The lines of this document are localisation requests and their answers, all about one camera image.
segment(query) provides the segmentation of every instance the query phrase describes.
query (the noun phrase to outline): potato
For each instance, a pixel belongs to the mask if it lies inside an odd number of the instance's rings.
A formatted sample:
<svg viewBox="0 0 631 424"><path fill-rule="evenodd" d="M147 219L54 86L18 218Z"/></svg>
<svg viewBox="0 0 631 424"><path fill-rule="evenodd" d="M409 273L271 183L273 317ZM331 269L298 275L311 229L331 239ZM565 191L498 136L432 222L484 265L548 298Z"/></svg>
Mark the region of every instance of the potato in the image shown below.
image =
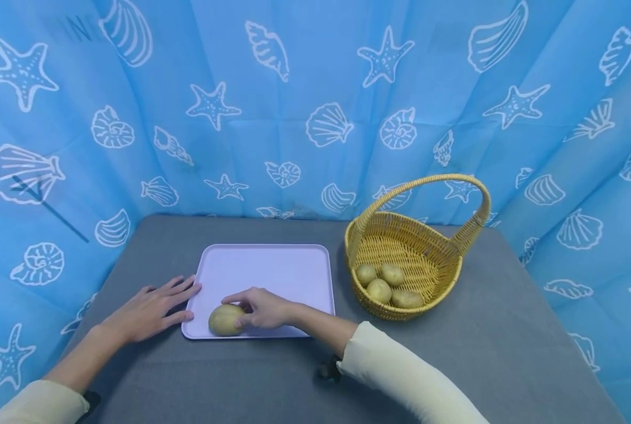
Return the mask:
<svg viewBox="0 0 631 424"><path fill-rule="evenodd" d="M222 304L212 311L208 325L210 331L216 336L236 336L243 332L243 329L236 329L235 320L245 315L243 308L236 304Z"/></svg>
<svg viewBox="0 0 631 424"><path fill-rule="evenodd" d="M394 291L391 295L391 300L393 301L393 306L404 309L419 308L424 305L424 299L420 294L408 290Z"/></svg>
<svg viewBox="0 0 631 424"><path fill-rule="evenodd" d="M405 281L405 275L402 269L388 263L381 265L381 277L391 287L397 287Z"/></svg>
<svg viewBox="0 0 631 424"><path fill-rule="evenodd" d="M356 268L356 277L360 281L361 286L367 287L370 281L377 278L377 271L375 271L374 267L370 264L362 264L360 267Z"/></svg>
<svg viewBox="0 0 631 424"><path fill-rule="evenodd" d="M381 278L375 278L367 286L367 293L379 303L388 303L391 300L391 287Z"/></svg>

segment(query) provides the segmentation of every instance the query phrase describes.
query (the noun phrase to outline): sleeve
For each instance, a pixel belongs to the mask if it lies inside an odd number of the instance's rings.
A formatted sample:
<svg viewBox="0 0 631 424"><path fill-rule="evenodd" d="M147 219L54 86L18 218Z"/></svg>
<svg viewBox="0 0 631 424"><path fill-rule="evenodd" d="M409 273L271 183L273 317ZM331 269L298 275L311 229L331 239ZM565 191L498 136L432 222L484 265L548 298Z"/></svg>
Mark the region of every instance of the sleeve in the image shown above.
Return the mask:
<svg viewBox="0 0 631 424"><path fill-rule="evenodd" d="M422 423L488 423L441 371L369 322L358 326L338 368L342 374L386 393Z"/></svg>
<svg viewBox="0 0 631 424"><path fill-rule="evenodd" d="M88 410L89 403L79 393L37 380L0 409L0 424L74 424Z"/></svg>

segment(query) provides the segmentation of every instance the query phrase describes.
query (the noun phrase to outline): yellow wicker basket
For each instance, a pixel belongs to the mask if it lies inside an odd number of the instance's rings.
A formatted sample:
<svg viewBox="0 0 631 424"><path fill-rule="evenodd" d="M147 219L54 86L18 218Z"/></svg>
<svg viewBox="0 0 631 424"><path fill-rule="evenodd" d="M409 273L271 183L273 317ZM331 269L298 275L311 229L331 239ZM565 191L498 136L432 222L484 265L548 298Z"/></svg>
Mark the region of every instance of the yellow wicker basket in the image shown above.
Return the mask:
<svg viewBox="0 0 631 424"><path fill-rule="evenodd" d="M445 237L431 227L407 216L378 211L398 194L436 181L461 180L482 192L480 208L454 234ZM397 187L379 197L346 228L345 244L348 268L356 299L374 316L389 321L406 321L440 303L454 287L467 250L485 226L490 215L490 193L479 180L461 174L431 175ZM410 290L422 295L424 305L401 309L372 299L360 285L356 268L372 264L377 272L382 264L395 264L405 275L397 290Z"/></svg>

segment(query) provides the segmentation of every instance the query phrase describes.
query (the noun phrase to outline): lavender plastic tray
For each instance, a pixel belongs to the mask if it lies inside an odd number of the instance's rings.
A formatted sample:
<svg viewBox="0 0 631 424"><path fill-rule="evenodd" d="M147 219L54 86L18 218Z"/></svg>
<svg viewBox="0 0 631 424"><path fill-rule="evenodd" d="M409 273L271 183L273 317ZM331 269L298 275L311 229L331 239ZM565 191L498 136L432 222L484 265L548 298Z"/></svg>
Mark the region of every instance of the lavender plastic tray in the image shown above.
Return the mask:
<svg viewBox="0 0 631 424"><path fill-rule="evenodd" d="M248 329L235 337L213 335L207 322L221 299L252 286L334 315L330 255L318 244L213 244L202 253L195 281L202 290L186 306L195 318L181 326L188 339L307 336L294 327Z"/></svg>

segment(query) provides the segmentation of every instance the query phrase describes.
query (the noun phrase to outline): gray tablecloth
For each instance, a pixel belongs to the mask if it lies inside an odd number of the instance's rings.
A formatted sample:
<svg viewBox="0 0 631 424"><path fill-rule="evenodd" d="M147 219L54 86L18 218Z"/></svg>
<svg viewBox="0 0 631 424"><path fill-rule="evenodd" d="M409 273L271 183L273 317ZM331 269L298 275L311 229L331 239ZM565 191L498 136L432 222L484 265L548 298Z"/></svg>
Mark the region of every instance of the gray tablecloth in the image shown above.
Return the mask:
<svg viewBox="0 0 631 424"><path fill-rule="evenodd" d="M376 320L353 298L346 223L150 216L143 220L66 352L140 287L190 275L216 243L321 244L337 315L369 320L447 375L492 424L623 423L579 350L499 232L486 229L452 293L407 323ZM438 227L446 235L455 228ZM179 328L120 352L92 385L85 422L412 423L399 405L351 379L325 383L330 357L311 339L191 341Z"/></svg>

